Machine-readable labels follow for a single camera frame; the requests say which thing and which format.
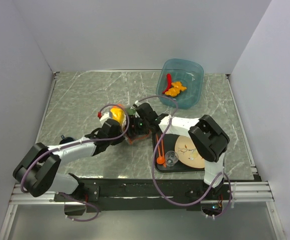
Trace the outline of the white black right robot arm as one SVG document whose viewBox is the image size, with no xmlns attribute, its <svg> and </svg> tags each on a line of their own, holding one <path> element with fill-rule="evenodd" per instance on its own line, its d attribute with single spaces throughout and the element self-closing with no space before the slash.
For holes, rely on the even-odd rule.
<svg viewBox="0 0 290 240">
<path fill-rule="evenodd" d="M 205 114 L 200 118 L 184 118 L 166 113 L 158 115 L 147 102 L 135 103 L 133 109 L 152 132 L 191 138 L 205 161 L 204 195 L 209 199 L 217 198 L 221 194 L 223 159 L 230 139 L 212 116 Z"/>
</svg>

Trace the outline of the red fake chili pepper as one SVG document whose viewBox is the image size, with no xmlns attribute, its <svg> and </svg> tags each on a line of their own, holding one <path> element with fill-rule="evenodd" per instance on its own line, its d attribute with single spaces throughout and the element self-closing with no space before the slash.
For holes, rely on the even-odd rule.
<svg viewBox="0 0 290 240">
<path fill-rule="evenodd" d="M 172 86 L 172 76 L 170 73 L 166 75 L 166 80 L 167 80 L 167 86 L 165 90 L 162 92 L 162 94 L 165 94 Z"/>
</svg>

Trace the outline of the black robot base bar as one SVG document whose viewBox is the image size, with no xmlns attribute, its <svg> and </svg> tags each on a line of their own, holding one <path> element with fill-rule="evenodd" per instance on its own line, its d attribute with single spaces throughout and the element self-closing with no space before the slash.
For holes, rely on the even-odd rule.
<svg viewBox="0 0 290 240">
<path fill-rule="evenodd" d="M 171 210 L 199 211 L 201 204 L 189 205 L 208 189 L 202 180 L 83 178 L 86 200 L 100 211 Z"/>
</svg>

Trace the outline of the clear zip top bag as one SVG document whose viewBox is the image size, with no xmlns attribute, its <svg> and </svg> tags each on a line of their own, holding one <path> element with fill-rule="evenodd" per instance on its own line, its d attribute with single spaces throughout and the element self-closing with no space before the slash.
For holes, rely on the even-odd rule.
<svg viewBox="0 0 290 240">
<path fill-rule="evenodd" d="M 127 108 L 130 106 L 123 106 L 119 104 L 122 108 Z M 151 134 L 151 131 L 145 126 L 143 120 L 135 113 L 135 115 L 128 115 L 129 117 L 129 127 L 127 132 L 125 133 L 125 140 L 132 145 L 135 141 L 143 140 Z M 122 131 L 127 128 L 127 119 L 125 115 L 125 121 L 121 126 Z"/>
</svg>

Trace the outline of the yellow fake bell pepper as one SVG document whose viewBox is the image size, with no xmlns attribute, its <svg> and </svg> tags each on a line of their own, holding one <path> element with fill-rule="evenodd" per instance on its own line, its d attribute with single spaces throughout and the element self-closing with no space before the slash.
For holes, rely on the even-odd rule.
<svg viewBox="0 0 290 240">
<path fill-rule="evenodd" d="M 124 111 L 117 107 L 117 106 L 113 106 L 111 109 L 110 109 L 110 112 L 112 114 L 112 118 L 114 120 L 116 120 L 120 126 L 123 125 L 124 121 L 125 121 L 125 113 Z"/>
</svg>

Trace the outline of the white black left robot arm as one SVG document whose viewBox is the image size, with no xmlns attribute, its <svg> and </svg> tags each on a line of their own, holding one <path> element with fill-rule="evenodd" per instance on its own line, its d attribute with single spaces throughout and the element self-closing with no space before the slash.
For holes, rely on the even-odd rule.
<svg viewBox="0 0 290 240">
<path fill-rule="evenodd" d="M 93 157 L 122 140 L 120 124 L 110 118 L 101 127 L 78 140 L 56 146 L 36 143 L 17 165 L 13 177 L 21 184 L 24 192 L 39 197 L 52 186 L 60 164 Z"/>
</svg>

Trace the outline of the tan fake ginger root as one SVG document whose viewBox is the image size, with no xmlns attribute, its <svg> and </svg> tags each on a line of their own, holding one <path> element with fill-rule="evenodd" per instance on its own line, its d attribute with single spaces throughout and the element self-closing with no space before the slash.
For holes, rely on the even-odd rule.
<svg viewBox="0 0 290 240">
<path fill-rule="evenodd" d="M 167 90 L 164 94 L 166 96 L 176 97 L 185 90 L 187 90 L 187 87 L 183 86 L 180 81 L 176 81 L 171 83 L 171 88 Z"/>
</svg>

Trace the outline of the green fake vegetable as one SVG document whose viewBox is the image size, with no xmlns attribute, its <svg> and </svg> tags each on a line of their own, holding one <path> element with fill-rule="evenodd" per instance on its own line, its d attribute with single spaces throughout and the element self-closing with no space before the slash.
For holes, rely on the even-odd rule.
<svg viewBox="0 0 290 240">
<path fill-rule="evenodd" d="M 133 107 L 131 107 L 131 106 L 125 108 L 125 110 L 126 110 L 126 112 L 127 112 L 127 114 L 128 114 L 129 116 L 133 116 L 133 115 L 135 115 L 135 113 L 136 113 L 136 110 L 135 110 Z"/>
</svg>

